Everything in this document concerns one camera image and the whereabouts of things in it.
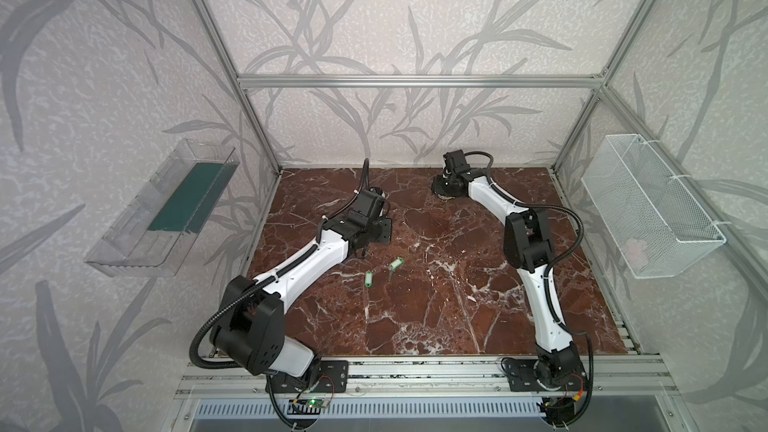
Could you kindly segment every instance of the red marble tabletop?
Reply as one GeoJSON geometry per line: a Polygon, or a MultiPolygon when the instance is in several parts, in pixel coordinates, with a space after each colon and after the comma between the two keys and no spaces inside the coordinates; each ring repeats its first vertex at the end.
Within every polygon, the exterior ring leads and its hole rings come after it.
{"type": "MultiPolygon", "coordinates": [[[[326,272],[294,303],[286,333],[322,355],[534,354],[523,285],[502,251],[503,227],[470,198],[430,192],[435,168],[372,168],[370,185],[391,203],[392,243],[371,244],[326,272]],[[388,264],[405,263],[389,279],[388,264]],[[366,271],[373,285],[365,286],[366,271]]],[[[357,186],[360,170],[287,169],[266,220],[249,277],[307,244],[322,214],[357,186]]],[[[494,179],[524,201],[560,204],[545,168],[496,168],[494,179]]],[[[555,253],[575,237],[552,212],[555,253]]],[[[566,323],[591,333],[595,353],[626,353],[581,249],[554,270],[566,323]]],[[[577,339],[586,353],[583,339],[577,339]]]]}

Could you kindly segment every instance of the white wire mesh basket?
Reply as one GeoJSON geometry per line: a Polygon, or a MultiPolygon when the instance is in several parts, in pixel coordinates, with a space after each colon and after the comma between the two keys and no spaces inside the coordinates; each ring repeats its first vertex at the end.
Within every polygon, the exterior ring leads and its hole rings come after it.
{"type": "Polygon", "coordinates": [[[673,277],[725,243],[642,136],[606,136],[581,181],[636,278],[673,277]]]}

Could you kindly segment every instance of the wall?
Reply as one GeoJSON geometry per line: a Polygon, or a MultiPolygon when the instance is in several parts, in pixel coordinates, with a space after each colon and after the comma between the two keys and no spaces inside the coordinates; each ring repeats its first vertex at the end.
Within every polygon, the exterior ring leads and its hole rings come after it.
{"type": "MultiPolygon", "coordinates": [[[[595,74],[638,1],[207,0],[241,74],[595,74]]],[[[251,94],[287,165],[436,166],[479,143],[501,164],[551,163],[587,91],[251,94]]]]}
{"type": "MultiPolygon", "coordinates": [[[[768,0],[662,0],[611,86],[766,256],[768,0]]],[[[768,307],[722,250],[676,278],[637,280],[580,178],[608,133],[600,106],[560,171],[646,352],[661,352],[699,428],[763,430],[768,307]]]]}
{"type": "Polygon", "coordinates": [[[188,0],[2,0],[0,50],[0,429],[154,430],[274,176],[188,0]],[[84,264],[183,137],[241,164],[182,269],[84,264]]]}

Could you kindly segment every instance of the floral wallpaper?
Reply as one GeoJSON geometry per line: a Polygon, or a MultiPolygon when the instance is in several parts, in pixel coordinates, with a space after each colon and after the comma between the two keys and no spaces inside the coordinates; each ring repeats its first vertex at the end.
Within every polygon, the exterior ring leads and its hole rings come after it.
{"type": "Polygon", "coordinates": [[[0,430],[154,430],[274,174],[189,0],[2,0],[0,53],[0,430]],[[181,138],[240,158],[181,270],[86,265],[181,138]]]}
{"type": "MultiPolygon", "coordinates": [[[[595,74],[638,1],[207,0],[241,74],[595,74]]],[[[296,166],[436,166],[479,139],[500,163],[551,163],[587,94],[250,91],[281,162],[296,166]]]]}
{"type": "MultiPolygon", "coordinates": [[[[768,0],[662,0],[610,84],[766,256],[768,0]]],[[[768,420],[768,304],[722,250],[675,278],[637,280],[581,185],[603,137],[596,109],[560,171],[588,240],[645,352],[664,356],[702,431],[768,420]]]]}

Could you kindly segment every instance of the wallpaper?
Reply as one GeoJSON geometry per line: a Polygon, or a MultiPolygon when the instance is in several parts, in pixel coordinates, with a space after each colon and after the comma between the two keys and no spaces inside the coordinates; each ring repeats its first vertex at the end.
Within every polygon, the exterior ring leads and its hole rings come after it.
{"type": "MultiPolygon", "coordinates": [[[[768,0],[662,0],[611,83],[766,256],[768,0]]],[[[768,420],[768,304],[722,250],[675,278],[632,277],[580,179],[607,133],[597,109],[560,171],[645,352],[658,351],[701,430],[768,420]]]]}
{"type": "Polygon", "coordinates": [[[768,0],[664,0],[613,87],[768,264],[766,35],[768,0]]]}
{"type": "Polygon", "coordinates": [[[499,165],[548,166],[588,92],[274,89],[251,101],[284,165],[441,166],[450,150],[481,148],[499,165]]]}
{"type": "Polygon", "coordinates": [[[0,429],[155,430],[274,175],[188,0],[2,0],[0,51],[0,429]],[[86,265],[182,138],[240,166],[181,270],[86,265]]]}
{"type": "MultiPolygon", "coordinates": [[[[639,0],[206,0],[239,73],[595,74],[639,0]]],[[[550,164],[587,91],[251,90],[288,166],[550,164]]]]}

